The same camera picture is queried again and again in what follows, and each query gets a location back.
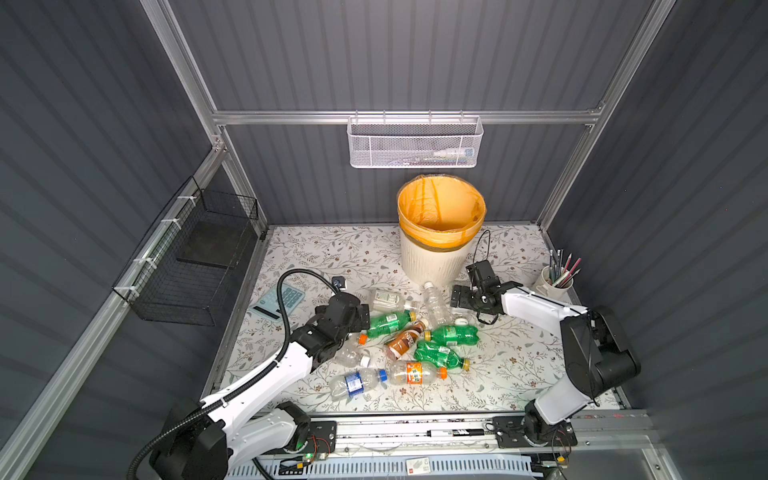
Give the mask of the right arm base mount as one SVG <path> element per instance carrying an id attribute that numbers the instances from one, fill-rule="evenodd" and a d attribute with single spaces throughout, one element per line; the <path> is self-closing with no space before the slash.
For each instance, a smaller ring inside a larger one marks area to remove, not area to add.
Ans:
<path id="1" fill-rule="evenodd" d="M 535 415 L 495 416 L 490 425 L 500 448 L 565 447 L 578 444 L 572 425 L 561 421 L 549 425 Z"/>

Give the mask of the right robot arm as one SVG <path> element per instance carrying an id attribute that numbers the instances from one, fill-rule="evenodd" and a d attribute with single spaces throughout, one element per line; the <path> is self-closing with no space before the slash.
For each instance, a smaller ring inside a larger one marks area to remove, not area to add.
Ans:
<path id="1" fill-rule="evenodd" d="M 534 443 L 605 392 L 638 376 L 641 363 L 613 312 L 566 304 L 515 281 L 503 282 L 489 261 L 467 268 L 470 283 L 452 287 L 450 306 L 485 315 L 522 319 L 561 341 L 565 374 L 525 408 L 522 423 Z"/>

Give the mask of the blue label clear bottle front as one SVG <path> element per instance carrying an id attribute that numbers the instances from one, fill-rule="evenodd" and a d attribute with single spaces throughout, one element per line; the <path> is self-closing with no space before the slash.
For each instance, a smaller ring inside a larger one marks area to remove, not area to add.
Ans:
<path id="1" fill-rule="evenodd" d="M 337 376 L 329 382 L 330 396 L 334 401 L 361 395 L 388 381 L 385 369 L 364 368 Z"/>

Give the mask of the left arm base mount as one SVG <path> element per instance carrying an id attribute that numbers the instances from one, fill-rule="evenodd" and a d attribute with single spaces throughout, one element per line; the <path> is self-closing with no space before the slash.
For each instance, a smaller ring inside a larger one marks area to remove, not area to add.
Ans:
<path id="1" fill-rule="evenodd" d="M 283 447 L 266 452 L 277 454 L 330 454 L 335 451 L 338 423 L 335 421 L 312 420 L 308 426 L 299 427 Z"/>

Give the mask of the orange soda label bottle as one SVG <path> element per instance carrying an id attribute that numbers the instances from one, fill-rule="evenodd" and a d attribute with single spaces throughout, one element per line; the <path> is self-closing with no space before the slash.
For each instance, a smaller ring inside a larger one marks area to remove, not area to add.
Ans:
<path id="1" fill-rule="evenodd" d="M 445 367 L 417 361 L 396 361 L 386 371 L 388 380 L 395 385 L 430 385 L 448 376 Z"/>

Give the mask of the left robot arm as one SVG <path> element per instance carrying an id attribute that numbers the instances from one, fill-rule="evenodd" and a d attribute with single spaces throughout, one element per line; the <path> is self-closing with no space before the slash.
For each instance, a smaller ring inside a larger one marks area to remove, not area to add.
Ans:
<path id="1" fill-rule="evenodd" d="M 283 286 L 298 273 L 318 279 L 332 295 L 304 325 L 292 329 Z M 162 431 L 131 460 L 127 478 L 137 478 L 141 463 L 148 461 L 163 479 L 223 479 L 247 460 L 305 439 L 310 420 L 292 403 L 266 415 L 259 412 L 287 387 L 331 360 L 349 334 L 368 329 L 370 308 L 306 268 L 293 268 L 279 277 L 276 301 L 284 329 L 280 349 L 229 387 L 175 406 Z"/>

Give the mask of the crushed clear bottle white cap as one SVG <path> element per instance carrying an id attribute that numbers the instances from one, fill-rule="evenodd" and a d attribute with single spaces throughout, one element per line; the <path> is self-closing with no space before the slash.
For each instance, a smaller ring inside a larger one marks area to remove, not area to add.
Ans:
<path id="1" fill-rule="evenodd" d="M 336 353 L 333 361 L 349 369 L 368 368 L 370 356 L 357 344 L 344 344 Z"/>

